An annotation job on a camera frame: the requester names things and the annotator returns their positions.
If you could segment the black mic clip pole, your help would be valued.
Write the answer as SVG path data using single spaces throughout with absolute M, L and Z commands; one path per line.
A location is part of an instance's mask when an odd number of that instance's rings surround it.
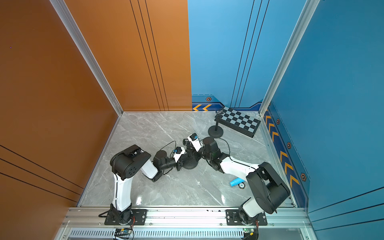
M 220 119 L 222 118 L 222 115 L 223 115 L 223 110 L 216 111 L 216 118 L 215 118 L 216 125 L 215 125 L 214 130 L 218 133 L 223 133 L 223 128 L 219 126 Z

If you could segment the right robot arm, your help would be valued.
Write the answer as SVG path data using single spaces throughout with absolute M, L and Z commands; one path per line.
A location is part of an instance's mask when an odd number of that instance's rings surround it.
M 271 164 L 242 162 L 223 153 L 212 137 L 202 141 L 196 134 L 183 139 L 183 145 L 196 160 L 204 159 L 214 170 L 233 175 L 248 183 L 253 196 L 237 210 L 236 223 L 254 225 L 263 213 L 272 214 L 291 195 L 289 187 Z

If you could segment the black round stand base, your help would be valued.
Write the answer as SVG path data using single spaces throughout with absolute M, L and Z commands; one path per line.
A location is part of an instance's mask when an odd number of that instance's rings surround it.
M 224 134 L 224 130 L 220 126 L 211 126 L 208 129 L 208 134 L 212 138 L 221 138 Z

